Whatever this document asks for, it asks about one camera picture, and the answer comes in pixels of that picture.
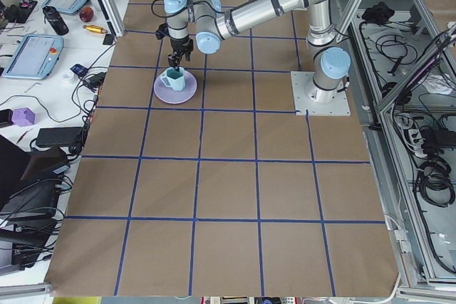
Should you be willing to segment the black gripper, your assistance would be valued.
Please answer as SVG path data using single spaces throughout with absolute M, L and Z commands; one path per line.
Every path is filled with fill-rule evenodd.
M 193 40 L 189 36 L 184 38 L 170 38 L 172 53 L 167 56 L 169 66 L 176 71 L 180 70 L 180 56 L 186 61 L 191 61 L 191 54 L 194 50 Z

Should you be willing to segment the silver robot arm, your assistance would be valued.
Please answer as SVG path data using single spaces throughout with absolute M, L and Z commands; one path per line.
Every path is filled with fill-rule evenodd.
M 319 55 L 335 43 L 337 31 L 331 20 L 330 0 L 250 0 L 226 11 L 219 0 L 163 0 L 165 21 L 155 32 L 157 39 L 169 37 L 172 52 L 168 63 L 175 70 L 181 61 L 190 59 L 195 48 L 203 54 L 216 53 L 223 40 L 239 35 L 297 9 L 306 9 L 309 18 L 307 41 L 313 49 L 316 70 L 315 88 L 322 93 L 334 92 L 329 74 L 320 65 Z

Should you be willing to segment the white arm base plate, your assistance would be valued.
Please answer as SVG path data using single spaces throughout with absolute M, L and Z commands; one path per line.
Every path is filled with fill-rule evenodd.
M 321 90 L 314 85 L 313 71 L 291 71 L 291 86 L 296 115 L 309 116 L 350 116 L 343 81 L 335 90 Z

